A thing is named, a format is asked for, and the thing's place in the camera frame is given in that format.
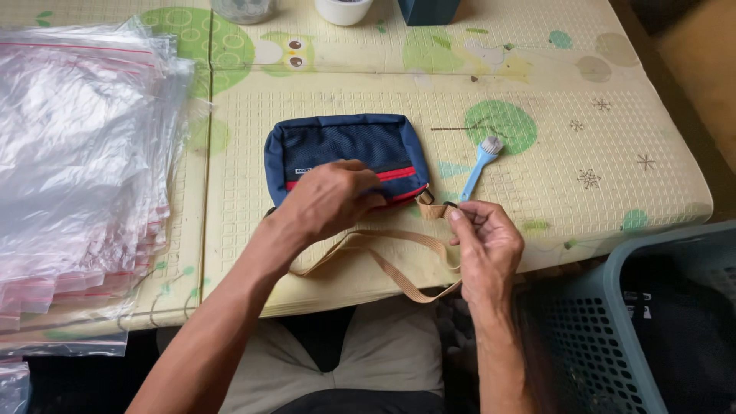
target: brush handle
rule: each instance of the brush handle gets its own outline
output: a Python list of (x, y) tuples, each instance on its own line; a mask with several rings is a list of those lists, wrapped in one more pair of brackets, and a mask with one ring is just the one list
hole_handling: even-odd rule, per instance
[(473, 171), (470, 173), (470, 177), (467, 179), (467, 183), (465, 183), (465, 187), (462, 189), (462, 193), (460, 194), (460, 201), (468, 201), (470, 199), (470, 195), (473, 193), (473, 189), (475, 188), (475, 184), (478, 182), (478, 179), (481, 176), (481, 172), (483, 172), (483, 167), (488, 164), (487, 162), (484, 162), (484, 160), (478, 160), (478, 162), (473, 167)]

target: snowflake print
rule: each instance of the snowflake print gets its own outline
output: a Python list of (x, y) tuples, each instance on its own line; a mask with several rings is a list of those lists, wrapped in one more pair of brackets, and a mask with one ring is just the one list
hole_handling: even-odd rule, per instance
[(589, 189), (592, 186), (595, 186), (597, 189), (600, 188), (598, 182), (601, 180), (601, 178), (593, 174), (592, 169), (589, 169), (587, 171), (583, 171), (582, 169), (580, 169), (579, 172), (580, 176), (578, 176), (578, 181), (583, 183), (585, 189)]
[(637, 161), (637, 163), (642, 164), (644, 166), (644, 171), (646, 171), (647, 169), (655, 169), (654, 163), (656, 163), (656, 161), (650, 160), (649, 154), (645, 154), (645, 155), (637, 154), (637, 157), (639, 158), (639, 161)]
[(574, 130), (575, 132), (579, 132), (579, 131), (582, 131), (582, 130), (584, 130), (584, 129), (585, 129), (585, 126), (583, 125), (583, 123), (582, 123), (582, 122), (580, 122), (580, 121), (573, 121), (572, 119), (570, 120), (570, 127), (571, 127), (571, 128), (572, 128), (572, 129), (573, 129), (573, 130)]
[(605, 99), (595, 98), (593, 100), (593, 106), (597, 110), (611, 110), (611, 102), (608, 102)]

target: brush bristles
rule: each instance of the brush bristles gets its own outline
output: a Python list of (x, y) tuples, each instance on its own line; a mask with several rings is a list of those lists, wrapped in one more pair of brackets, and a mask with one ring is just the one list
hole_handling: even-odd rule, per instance
[(481, 143), (481, 148), (490, 155), (497, 155), (503, 149), (503, 143), (500, 139), (489, 136)]

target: hand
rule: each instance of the hand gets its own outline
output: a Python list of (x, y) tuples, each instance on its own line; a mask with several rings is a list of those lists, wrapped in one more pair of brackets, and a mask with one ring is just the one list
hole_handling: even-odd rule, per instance
[(386, 205), (378, 193), (366, 193), (381, 180), (358, 160), (313, 168), (299, 180), (281, 206), (268, 217), (295, 232), (303, 248), (347, 228), (371, 208)]
[(524, 239), (498, 204), (467, 201), (458, 207), (450, 215), (456, 235), (450, 244), (460, 245), (463, 299), (471, 309), (507, 302)]

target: blue brush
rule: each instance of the blue brush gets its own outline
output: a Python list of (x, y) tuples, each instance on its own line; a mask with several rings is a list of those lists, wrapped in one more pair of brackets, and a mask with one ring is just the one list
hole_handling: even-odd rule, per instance
[(503, 149), (503, 143), (500, 139), (489, 136), (480, 145), (478, 145), (478, 162), (475, 163), (473, 171), (470, 173), (470, 178), (465, 183), (465, 188), (462, 189), (460, 194), (460, 201), (468, 201), (470, 194), (473, 193), (475, 183), (478, 182), (478, 178), (481, 176), (483, 167), (489, 162), (493, 161), (498, 157), (498, 153)]

